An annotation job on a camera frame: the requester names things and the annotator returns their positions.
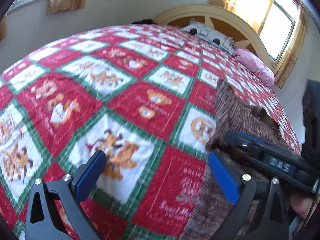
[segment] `quilt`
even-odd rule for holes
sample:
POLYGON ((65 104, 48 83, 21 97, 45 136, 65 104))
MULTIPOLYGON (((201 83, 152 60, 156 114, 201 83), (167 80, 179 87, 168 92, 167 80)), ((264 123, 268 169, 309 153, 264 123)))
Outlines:
POLYGON ((81 207, 104 239, 177 239, 201 190, 218 79, 265 108, 300 152, 274 92, 174 26, 92 30, 9 67, 0 76, 0 214, 9 228, 24 239, 36 178, 73 174, 99 149, 110 162, 81 207))

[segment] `window frame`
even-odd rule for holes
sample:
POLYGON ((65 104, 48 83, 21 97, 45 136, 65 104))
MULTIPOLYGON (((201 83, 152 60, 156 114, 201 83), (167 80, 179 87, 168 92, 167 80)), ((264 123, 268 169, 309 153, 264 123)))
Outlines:
POLYGON ((14 11, 22 6, 33 3, 35 1, 38 1, 38 0, 15 0, 13 2, 13 4, 10 6, 8 13, 11 13, 12 11, 14 11))
POLYGON ((282 57, 285 49, 286 49, 288 43, 289 43, 289 40, 290 40, 291 35, 292 35, 292 33, 293 33, 293 30, 294 30, 294 27, 295 27, 296 22, 295 22, 294 19, 292 19, 292 17, 289 15, 289 13, 287 13, 287 11, 286 11, 280 4, 277 3, 277 1, 274 0, 274 1, 273 1, 273 4, 274 4, 275 6, 277 6, 278 9, 291 21, 291 28, 290 28, 290 31, 289 31, 289 33, 288 33, 287 39, 285 40, 285 43, 283 44, 282 49, 280 50, 280 52, 279 52, 279 54, 277 55, 277 57, 274 58, 274 57, 272 57, 272 56, 268 53, 269 56, 270 56, 270 58, 271 58, 271 61, 273 61, 273 63, 274 63, 275 65, 277 65, 277 64, 279 63, 279 61, 280 61, 280 59, 281 59, 281 57, 282 57))

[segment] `wooden headboard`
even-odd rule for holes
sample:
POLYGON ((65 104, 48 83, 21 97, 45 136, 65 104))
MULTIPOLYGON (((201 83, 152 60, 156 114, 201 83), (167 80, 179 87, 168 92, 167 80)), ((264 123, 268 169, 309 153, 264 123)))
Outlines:
POLYGON ((234 38, 236 46, 247 48, 272 71, 275 70, 258 34, 239 16, 221 7, 208 4, 179 6, 159 14, 153 21, 185 27, 191 18, 234 38))

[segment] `white wall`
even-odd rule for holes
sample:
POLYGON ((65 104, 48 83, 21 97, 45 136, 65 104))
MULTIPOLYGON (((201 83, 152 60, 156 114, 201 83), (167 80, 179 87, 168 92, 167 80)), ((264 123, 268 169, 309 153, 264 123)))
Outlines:
POLYGON ((46 15, 48 0, 13 11, 7 18, 7 38, 0 43, 0 73, 37 48, 82 31, 129 24, 164 10, 208 0, 87 0, 78 11, 46 15))
POLYGON ((305 137, 302 97, 308 79, 320 81, 320 34, 312 21, 309 23, 303 47, 288 80, 282 89, 275 88, 276 95, 300 143, 304 142, 305 137))

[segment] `patchwork quilt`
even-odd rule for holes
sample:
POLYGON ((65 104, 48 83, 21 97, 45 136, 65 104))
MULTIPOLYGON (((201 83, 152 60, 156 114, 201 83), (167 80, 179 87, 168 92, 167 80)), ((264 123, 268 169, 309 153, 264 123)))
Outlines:
MULTIPOLYGON (((233 57, 161 25, 102 28, 52 42, 0 77, 0 214, 24 239, 36 178, 110 157, 81 207, 105 239, 176 239, 199 197, 204 147, 225 79, 298 139, 273 91, 233 57)), ((68 233, 76 233, 59 202, 68 233)))

